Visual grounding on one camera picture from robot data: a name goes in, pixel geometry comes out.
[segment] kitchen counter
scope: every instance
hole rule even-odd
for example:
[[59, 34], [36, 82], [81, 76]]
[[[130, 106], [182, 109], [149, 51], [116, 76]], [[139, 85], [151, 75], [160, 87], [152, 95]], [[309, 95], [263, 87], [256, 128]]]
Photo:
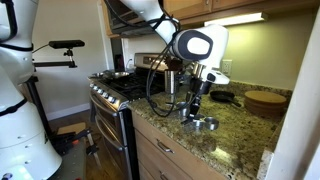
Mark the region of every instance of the kitchen counter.
[[[180, 88], [177, 102], [184, 101], [186, 89]], [[243, 105], [243, 97], [236, 96], [235, 99]], [[159, 107], [169, 109], [165, 105], [170, 102], [169, 95], [160, 93], [152, 96], [152, 100]], [[178, 112], [160, 117], [152, 111], [146, 99], [133, 101], [128, 107], [227, 179], [257, 178], [264, 149], [267, 144], [270, 146], [269, 141], [281, 120], [280, 117], [256, 116], [243, 106], [214, 102], [210, 95], [202, 96], [199, 114], [220, 122], [214, 131], [206, 128], [194, 130], [181, 125]]]

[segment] robot camera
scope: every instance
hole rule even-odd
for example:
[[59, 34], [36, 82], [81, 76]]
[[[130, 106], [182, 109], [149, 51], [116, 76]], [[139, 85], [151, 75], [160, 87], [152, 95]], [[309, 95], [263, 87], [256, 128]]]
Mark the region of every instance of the robot camera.
[[82, 47], [85, 43], [81, 40], [64, 40], [64, 41], [50, 41], [49, 46], [54, 49], [72, 49], [74, 47]]

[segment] wooden cabinet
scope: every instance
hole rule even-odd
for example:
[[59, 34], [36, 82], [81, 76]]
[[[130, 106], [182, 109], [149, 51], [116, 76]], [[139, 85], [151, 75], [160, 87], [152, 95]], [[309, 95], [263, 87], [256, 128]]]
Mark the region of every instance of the wooden cabinet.
[[264, 0], [212, 0], [213, 11], [225, 10], [243, 5], [253, 4]]
[[140, 132], [136, 131], [135, 133], [138, 144], [138, 159], [154, 179], [191, 180], [184, 171], [166, 158], [165, 155], [156, 149]]
[[148, 170], [139, 162], [140, 180], [154, 180]]
[[212, 0], [164, 0], [163, 6], [174, 18], [185, 19], [211, 12]]
[[175, 18], [186, 19], [260, 1], [264, 0], [164, 0], [164, 8]]
[[144, 167], [140, 169], [141, 174], [150, 174], [154, 179], [225, 179], [139, 115], [133, 112], [132, 117], [136, 129], [138, 160]]

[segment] white robot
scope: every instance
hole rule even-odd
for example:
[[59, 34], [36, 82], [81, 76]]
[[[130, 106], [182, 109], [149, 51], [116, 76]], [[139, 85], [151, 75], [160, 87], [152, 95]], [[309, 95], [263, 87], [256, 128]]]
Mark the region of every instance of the white robot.
[[[157, 0], [121, 1], [146, 21], [163, 16]], [[34, 70], [31, 38], [37, 3], [38, 0], [0, 0], [0, 177], [3, 179], [47, 179], [62, 161], [46, 137], [37, 108], [17, 90]], [[155, 31], [172, 45], [172, 55], [196, 62], [190, 89], [194, 99], [194, 110], [190, 113], [196, 114], [198, 97], [207, 93], [211, 83], [229, 82], [226, 76], [213, 70], [219, 68], [228, 31], [211, 25], [176, 32], [172, 21], [157, 24]]]
[[31, 38], [38, 2], [0, 2], [0, 177], [48, 179], [62, 159], [37, 108], [17, 90], [34, 71]]

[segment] black skillet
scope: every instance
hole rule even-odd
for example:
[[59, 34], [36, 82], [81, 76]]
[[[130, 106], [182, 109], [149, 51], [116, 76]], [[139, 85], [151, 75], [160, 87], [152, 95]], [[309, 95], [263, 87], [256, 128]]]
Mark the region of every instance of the black skillet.
[[233, 103], [234, 105], [241, 107], [241, 104], [234, 100], [234, 94], [227, 91], [211, 91], [210, 97], [212, 100], [224, 103]]

